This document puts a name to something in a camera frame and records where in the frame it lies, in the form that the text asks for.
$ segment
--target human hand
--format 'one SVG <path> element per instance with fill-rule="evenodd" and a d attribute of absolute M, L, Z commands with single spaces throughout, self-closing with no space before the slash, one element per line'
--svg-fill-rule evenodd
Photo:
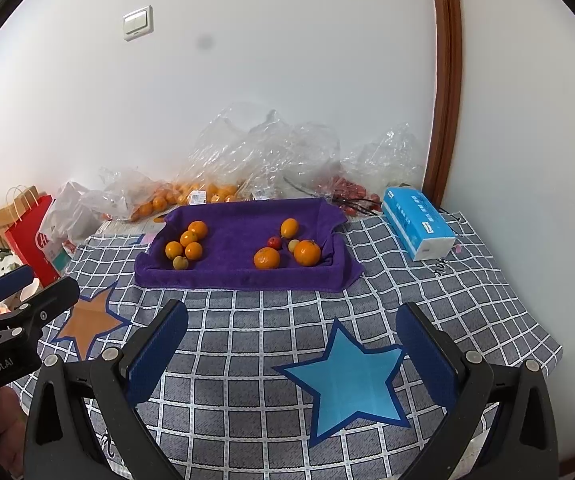
<path fill-rule="evenodd" d="M 0 388 L 0 464 L 15 478 L 23 474 L 25 413 L 8 386 Z"/>

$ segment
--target purple towel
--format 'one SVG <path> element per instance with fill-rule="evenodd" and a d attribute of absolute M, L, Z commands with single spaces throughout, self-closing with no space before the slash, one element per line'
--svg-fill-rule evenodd
<path fill-rule="evenodd" d="M 299 222 L 299 240 L 314 240 L 321 247 L 315 267 L 297 264 L 287 244 L 280 250 L 279 269 L 254 267 L 254 254 L 268 238 L 280 235 L 286 218 Z M 201 240 L 203 258 L 188 270 L 174 270 L 165 256 L 165 245 L 179 240 L 190 222 L 202 220 L 210 230 Z M 345 215 L 322 198 L 265 200 L 176 208 L 166 217 L 147 253 L 135 263 L 135 282 L 152 288 L 227 288 L 233 290 L 325 290 L 340 292 L 363 272 L 349 255 L 341 234 L 334 228 Z"/>

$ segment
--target blue star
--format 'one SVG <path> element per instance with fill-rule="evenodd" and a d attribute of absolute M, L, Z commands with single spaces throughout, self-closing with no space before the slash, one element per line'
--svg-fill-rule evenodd
<path fill-rule="evenodd" d="M 275 366 L 314 397 L 309 447 L 359 417 L 409 427 L 392 386 L 404 356 L 399 345 L 364 348 L 335 319 L 321 357 Z"/>

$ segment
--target checkered tablecloth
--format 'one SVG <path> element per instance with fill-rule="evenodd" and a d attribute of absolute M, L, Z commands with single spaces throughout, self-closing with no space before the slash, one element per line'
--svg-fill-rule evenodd
<path fill-rule="evenodd" d="M 531 357 L 549 373 L 561 358 L 561 346 L 526 312 L 469 223 L 459 214 L 446 219 L 458 246 L 440 262 L 411 261 L 382 218 L 342 226 L 365 275 L 341 293 L 146 290 L 134 283 L 136 255 L 147 249 L 138 236 L 89 238 L 69 274 L 88 297 L 116 283 L 110 306 L 132 323 L 97 340 L 92 357 L 125 344 L 170 298 L 186 304 L 188 332 L 151 399 L 138 407 L 186 479 L 380 480 L 405 471 L 444 411 L 406 358 L 394 387 L 411 428 L 359 419 L 308 449 L 312 398 L 272 367 L 320 356 L 335 318 L 367 348 L 388 346 L 400 343 L 397 307 L 415 301 L 461 349 L 476 349 L 491 363 Z M 45 331 L 43 358 L 57 352 L 77 359 L 71 342 L 51 343 L 66 318 Z M 32 375 L 14 385 L 27 406 L 35 384 Z M 108 456 L 121 463 L 96 403 L 88 409 Z M 489 426 L 493 410 L 476 434 Z"/>

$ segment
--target red gift bag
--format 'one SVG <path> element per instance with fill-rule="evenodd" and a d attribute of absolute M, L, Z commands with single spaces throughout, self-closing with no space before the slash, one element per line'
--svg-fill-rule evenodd
<path fill-rule="evenodd" d="M 39 226 L 51 203 L 50 195 L 35 198 L 35 203 L 5 232 L 10 248 L 24 264 L 32 267 L 43 286 L 48 286 L 61 277 L 42 250 L 44 240 L 41 240 L 39 235 Z"/>

